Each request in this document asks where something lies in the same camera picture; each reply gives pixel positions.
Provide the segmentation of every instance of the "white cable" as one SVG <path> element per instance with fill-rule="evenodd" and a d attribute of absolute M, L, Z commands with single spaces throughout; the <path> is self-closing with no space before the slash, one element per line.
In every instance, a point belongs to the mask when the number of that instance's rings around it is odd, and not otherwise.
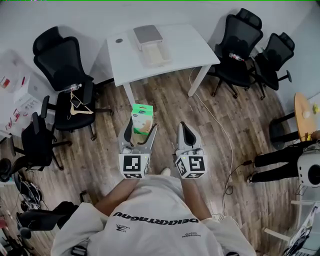
<path fill-rule="evenodd" d="M 189 75 L 189 83 L 190 83 L 190 86 L 192 86 L 191 84 L 191 81 L 190 81 L 190 77 L 191 77 L 191 74 L 192 72 L 195 70 L 192 69 L 190 75 Z M 200 99 L 200 97 L 198 96 L 197 93 L 194 93 L 198 99 L 200 100 L 200 102 L 202 103 L 202 105 L 204 105 L 204 107 L 206 108 L 206 110 L 208 110 L 208 112 L 210 113 L 210 115 L 213 117 L 213 119 L 220 125 L 221 129 L 223 130 L 223 132 L 225 133 L 225 135 L 227 136 L 228 140 L 229 140 L 229 144 L 230 144 L 230 148 L 231 148 L 231 164 L 230 164 L 230 171 L 229 171 L 229 177 L 228 177 L 228 180 L 226 181 L 226 184 L 225 184 L 225 189 L 223 191 L 223 195 L 222 195 L 222 208 L 223 208 L 223 212 L 220 214 L 218 213 L 217 215 L 220 215 L 220 218 L 218 219 L 219 221 L 220 220 L 223 220 L 224 217 L 225 217 L 225 194 L 226 194 L 226 190 L 228 188 L 228 183 L 229 183 L 229 180 L 230 180 L 230 177 L 231 177 L 231 172 L 232 172 L 232 165 L 234 163 L 234 150 L 232 149 L 232 145 L 231 145 L 231 140 L 230 140 L 230 137 L 229 135 L 227 134 L 226 130 L 224 129 L 224 127 L 222 126 L 222 124 L 215 118 L 215 116 L 211 113 L 211 111 L 208 109 L 208 107 L 203 103 L 203 101 Z"/>

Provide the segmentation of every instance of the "sleeve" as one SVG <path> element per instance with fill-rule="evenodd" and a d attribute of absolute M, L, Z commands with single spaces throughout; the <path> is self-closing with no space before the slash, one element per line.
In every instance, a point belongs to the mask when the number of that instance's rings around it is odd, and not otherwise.
<path fill-rule="evenodd" d="M 225 217 L 221 221 L 207 218 L 201 222 L 213 232 L 224 255 L 236 255 L 234 253 L 237 253 L 239 256 L 256 256 L 254 248 L 231 217 Z"/>
<path fill-rule="evenodd" d="M 104 230 L 108 216 L 90 203 L 81 203 L 62 229 L 56 234 L 51 256 L 67 256 L 71 249 Z"/>

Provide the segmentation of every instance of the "round wooden table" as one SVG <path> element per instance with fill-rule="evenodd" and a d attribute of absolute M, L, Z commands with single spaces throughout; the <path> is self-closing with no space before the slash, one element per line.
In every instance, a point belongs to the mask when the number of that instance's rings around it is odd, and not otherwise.
<path fill-rule="evenodd" d="M 307 118 L 303 117 L 303 113 L 309 112 Z M 290 118 L 296 119 L 298 131 L 285 134 L 285 129 L 281 124 Z M 269 125 L 269 134 L 272 145 L 280 150 L 285 146 L 286 142 L 300 139 L 302 142 L 306 141 L 308 135 L 311 135 L 317 130 L 315 114 L 308 99 L 301 93 L 297 92 L 294 95 L 294 112 L 279 119 L 274 119 Z"/>

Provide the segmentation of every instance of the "floor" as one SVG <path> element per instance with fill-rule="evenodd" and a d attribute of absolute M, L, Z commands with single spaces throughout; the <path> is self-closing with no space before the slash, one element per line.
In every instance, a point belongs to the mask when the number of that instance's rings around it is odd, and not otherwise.
<path fill-rule="evenodd" d="M 197 69 L 192 73 L 193 80 Z M 133 82 L 131 87 L 136 103 L 152 105 L 158 132 L 153 145 L 150 173 L 159 174 L 164 167 L 174 168 L 173 157 L 178 123 L 185 121 L 201 134 L 204 148 L 209 155 L 209 171 L 197 180 L 203 198 L 212 214 L 222 212 L 222 194 L 227 180 L 231 149 L 228 138 L 218 123 L 210 116 L 196 96 L 188 97 L 191 69 L 158 75 L 148 80 Z M 281 117 L 283 109 L 274 91 L 267 88 L 266 98 L 260 100 L 257 86 L 249 91 L 237 88 L 238 99 L 234 99 L 229 88 L 222 84 L 216 97 L 211 92 L 217 85 L 215 77 L 207 76 L 197 93 L 229 134 L 234 152 L 232 169 L 256 155 L 273 151 L 269 140 L 268 125 L 274 118 Z M 91 141 L 87 128 L 73 133 L 56 132 L 58 141 L 69 139 L 72 146 L 55 149 L 58 161 L 64 166 L 60 171 L 51 163 L 44 171 L 30 171 L 27 177 L 42 191 L 44 202 L 52 210 L 62 201 L 79 204 L 79 194 L 87 190 L 92 201 L 97 202 L 121 179 L 118 170 L 117 134 L 131 115 L 131 106 L 122 86 L 108 84 L 100 98 L 99 107 L 110 106 L 114 116 L 98 113 L 94 128 L 97 140 Z M 14 139 L 20 145 L 19 138 Z M 8 141 L 0 145 L 0 157 L 14 158 L 9 151 Z M 265 171 L 274 166 L 263 167 Z M 263 228 L 285 233 L 296 220 L 297 208 L 290 205 L 296 198 L 298 181 L 295 178 L 268 183 L 247 184 L 246 177 L 254 171 L 252 165 L 240 167 L 231 177 L 233 193 L 225 196 L 226 215 L 232 216 L 258 253 L 270 256 L 281 255 L 284 243 L 263 232 Z M 14 185 L 0 188 L 1 210 L 9 225 L 9 233 L 17 234 L 16 211 L 22 212 L 17 202 L 18 190 Z M 50 255 L 50 249 L 58 228 L 53 231 L 32 233 L 28 243 L 34 253 Z"/>

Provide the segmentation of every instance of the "cardboard box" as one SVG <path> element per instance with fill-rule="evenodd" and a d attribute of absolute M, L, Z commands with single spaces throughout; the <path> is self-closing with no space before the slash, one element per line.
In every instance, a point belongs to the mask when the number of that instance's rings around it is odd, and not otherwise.
<path fill-rule="evenodd" d="M 131 112 L 133 132 L 147 135 L 154 124 L 154 107 L 150 105 L 133 104 Z"/>

